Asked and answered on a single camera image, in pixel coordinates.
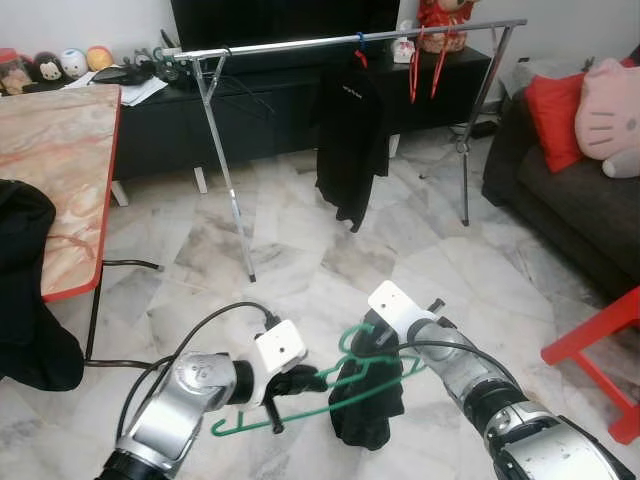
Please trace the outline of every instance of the gray sofa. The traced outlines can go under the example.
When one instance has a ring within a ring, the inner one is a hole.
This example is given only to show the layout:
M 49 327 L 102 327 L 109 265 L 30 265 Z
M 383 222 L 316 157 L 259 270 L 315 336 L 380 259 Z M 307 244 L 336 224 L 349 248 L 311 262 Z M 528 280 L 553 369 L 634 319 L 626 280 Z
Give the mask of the gray sofa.
M 610 179 L 582 161 L 552 174 L 519 92 L 484 170 L 482 193 L 545 235 L 611 299 L 640 284 L 640 181 Z

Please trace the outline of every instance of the clothes rack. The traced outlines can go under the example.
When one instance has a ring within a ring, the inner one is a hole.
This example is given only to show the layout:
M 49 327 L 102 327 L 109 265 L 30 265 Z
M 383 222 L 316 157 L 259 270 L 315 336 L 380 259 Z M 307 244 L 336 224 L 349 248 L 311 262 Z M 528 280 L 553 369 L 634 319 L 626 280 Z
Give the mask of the clothes rack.
M 513 29 L 520 25 L 526 25 L 526 19 L 513 19 L 513 20 L 499 20 L 494 22 L 483 22 L 483 23 L 466 23 L 462 25 L 454 25 L 454 26 L 443 26 L 443 27 L 429 27 L 429 28 L 416 28 L 413 30 L 405 30 L 405 31 L 390 31 L 390 32 L 377 32 L 377 33 L 367 33 L 367 34 L 355 34 L 355 35 L 347 35 L 341 37 L 329 37 L 329 38 L 317 38 L 310 40 L 297 40 L 291 42 L 279 42 L 279 43 L 269 43 L 264 45 L 251 45 L 244 47 L 232 47 L 232 48 L 217 48 L 212 50 L 194 50 L 191 52 L 183 52 L 176 54 L 174 56 L 177 61 L 190 61 L 193 68 L 193 73 L 196 78 L 196 82 L 198 84 L 198 90 L 200 92 L 200 97 L 202 99 L 202 104 L 204 107 L 204 111 L 207 117 L 207 121 L 209 123 L 209 128 L 211 130 L 211 137 L 213 138 L 213 142 L 215 144 L 216 152 L 218 154 L 218 160 L 220 161 L 220 168 L 222 170 L 222 175 L 224 176 L 224 180 L 227 186 L 227 190 L 229 192 L 229 198 L 231 200 L 231 210 L 233 212 L 233 217 L 236 223 L 236 228 L 238 230 L 238 235 L 240 237 L 240 244 L 242 247 L 242 254 L 244 257 L 245 265 L 247 268 L 247 272 L 249 274 L 249 280 L 251 282 L 256 281 L 255 270 L 253 268 L 253 263 L 251 261 L 251 254 L 249 252 L 249 243 L 244 234 L 244 228 L 242 226 L 242 214 L 240 212 L 240 207 L 238 204 L 238 198 L 236 192 L 233 188 L 233 182 L 231 181 L 231 174 L 229 173 L 229 167 L 227 165 L 227 160 L 224 153 L 224 148 L 222 146 L 222 141 L 220 139 L 220 133 L 218 132 L 218 127 L 216 125 L 215 116 L 213 114 L 213 109 L 211 107 L 211 99 L 213 98 L 213 94 L 218 86 L 218 82 L 220 80 L 220 76 L 222 75 L 222 70 L 224 68 L 224 64 L 228 57 L 230 56 L 238 56 L 238 55 L 256 55 L 261 53 L 272 53 L 272 52 L 285 52 L 292 50 L 303 50 L 308 48 L 316 48 L 316 47 L 325 47 L 330 45 L 341 45 L 347 43 L 357 43 L 361 42 L 374 42 L 380 40 L 392 40 L 400 37 L 417 37 L 420 34 L 434 34 L 434 33 L 456 33 L 456 32 L 465 32 L 465 31 L 473 31 L 473 30 L 493 30 L 501 28 L 502 35 L 498 42 L 498 46 L 495 49 L 493 58 L 491 59 L 491 63 L 489 64 L 489 68 L 487 69 L 487 73 L 482 81 L 482 85 L 480 87 L 480 91 L 476 96 L 476 99 L 473 103 L 473 107 L 471 109 L 471 115 L 469 117 L 469 121 L 467 122 L 467 127 L 462 134 L 462 136 L 458 139 L 456 144 L 456 150 L 460 153 L 462 157 L 462 190 L 463 190 L 463 201 L 462 201 L 462 223 L 465 226 L 469 225 L 469 192 L 468 192 L 468 163 L 469 163 L 469 137 L 471 136 L 471 131 L 473 126 L 475 125 L 478 116 L 480 115 L 482 105 L 484 104 L 484 100 L 489 92 L 489 88 L 496 76 L 498 71 L 498 67 L 500 66 L 500 62 L 504 57 L 504 52 L 509 44 L 509 40 L 511 39 L 511 34 L 513 33 Z M 202 61 L 218 58 L 218 64 L 216 66 L 215 72 L 213 74 L 213 78 L 211 79 L 211 84 L 207 88 L 205 83 L 205 72 L 202 70 Z

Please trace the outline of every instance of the red pillow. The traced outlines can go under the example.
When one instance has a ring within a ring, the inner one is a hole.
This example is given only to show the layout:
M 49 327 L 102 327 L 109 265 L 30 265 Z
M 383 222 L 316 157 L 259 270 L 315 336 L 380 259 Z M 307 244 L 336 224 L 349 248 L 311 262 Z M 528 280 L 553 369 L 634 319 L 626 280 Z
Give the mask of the red pillow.
M 584 73 L 560 79 L 535 76 L 525 92 L 547 166 L 553 173 L 583 157 L 574 129 L 583 79 Z

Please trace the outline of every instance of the black shirt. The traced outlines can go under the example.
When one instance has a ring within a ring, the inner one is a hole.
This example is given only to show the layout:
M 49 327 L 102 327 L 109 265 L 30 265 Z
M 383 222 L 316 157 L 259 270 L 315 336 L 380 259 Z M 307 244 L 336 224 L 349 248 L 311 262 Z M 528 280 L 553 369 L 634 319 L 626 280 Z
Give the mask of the black shirt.
M 389 169 L 388 134 L 382 97 L 365 70 L 327 72 L 313 110 L 320 124 L 316 186 L 338 207 L 338 220 L 357 232 L 364 220 L 373 175 Z

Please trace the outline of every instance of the red plastic chair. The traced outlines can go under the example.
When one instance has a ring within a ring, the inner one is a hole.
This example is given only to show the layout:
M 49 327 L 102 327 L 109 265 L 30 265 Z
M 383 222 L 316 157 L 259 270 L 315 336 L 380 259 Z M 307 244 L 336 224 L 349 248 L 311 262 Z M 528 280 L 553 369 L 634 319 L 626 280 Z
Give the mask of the red plastic chair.
M 541 351 L 542 358 L 549 365 L 555 365 L 567 358 L 573 359 L 598 384 L 622 411 L 622 418 L 609 427 L 609 433 L 617 442 L 625 445 L 640 436 L 640 405 L 634 405 L 582 350 L 632 325 L 640 326 L 640 287 L 631 290 L 596 316 Z

